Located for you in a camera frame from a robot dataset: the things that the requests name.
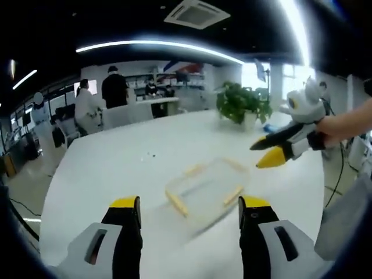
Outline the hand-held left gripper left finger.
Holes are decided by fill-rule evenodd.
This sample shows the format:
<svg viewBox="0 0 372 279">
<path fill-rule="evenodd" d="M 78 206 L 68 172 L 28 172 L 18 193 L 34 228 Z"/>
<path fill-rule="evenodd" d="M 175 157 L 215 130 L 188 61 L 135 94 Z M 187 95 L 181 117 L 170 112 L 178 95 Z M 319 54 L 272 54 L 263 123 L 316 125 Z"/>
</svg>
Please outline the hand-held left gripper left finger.
<svg viewBox="0 0 372 279">
<path fill-rule="evenodd" d="M 139 196 L 119 198 L 99 223 L 69 243 L 58 278 L 139 278 L 143 247 Z"/>
</svg>

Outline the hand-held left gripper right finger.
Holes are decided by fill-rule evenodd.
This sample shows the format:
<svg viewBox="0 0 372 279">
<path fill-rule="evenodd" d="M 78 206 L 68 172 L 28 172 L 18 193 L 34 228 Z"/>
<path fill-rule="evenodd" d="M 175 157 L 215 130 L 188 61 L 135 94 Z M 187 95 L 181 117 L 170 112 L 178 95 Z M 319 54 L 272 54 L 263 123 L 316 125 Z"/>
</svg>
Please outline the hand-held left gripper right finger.
<svg viewBox="0 0 372 279">
<path fill-rule="evenodd" d="M 264 199 L 238 198 L 244 278 L 313 278 L 323 265 L 314 242 Z"/>
</svg>

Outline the person's right hand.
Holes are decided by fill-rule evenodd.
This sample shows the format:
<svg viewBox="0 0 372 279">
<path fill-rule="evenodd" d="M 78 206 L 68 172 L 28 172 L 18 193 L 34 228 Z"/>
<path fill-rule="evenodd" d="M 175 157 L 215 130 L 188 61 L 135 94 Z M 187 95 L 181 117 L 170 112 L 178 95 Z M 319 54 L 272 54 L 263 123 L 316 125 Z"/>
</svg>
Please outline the person's right hand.
<svg viewBox="0 0 372 279">
<path fill-rule="evenodd" d="M 334 146 L 349 137 L 348 134 L 344 132 L 343 125 L 339 123 L 336 116 L 324 117 L 318 122 L 317 130 L 325 134 L 325 147 Z"/>
</svg>

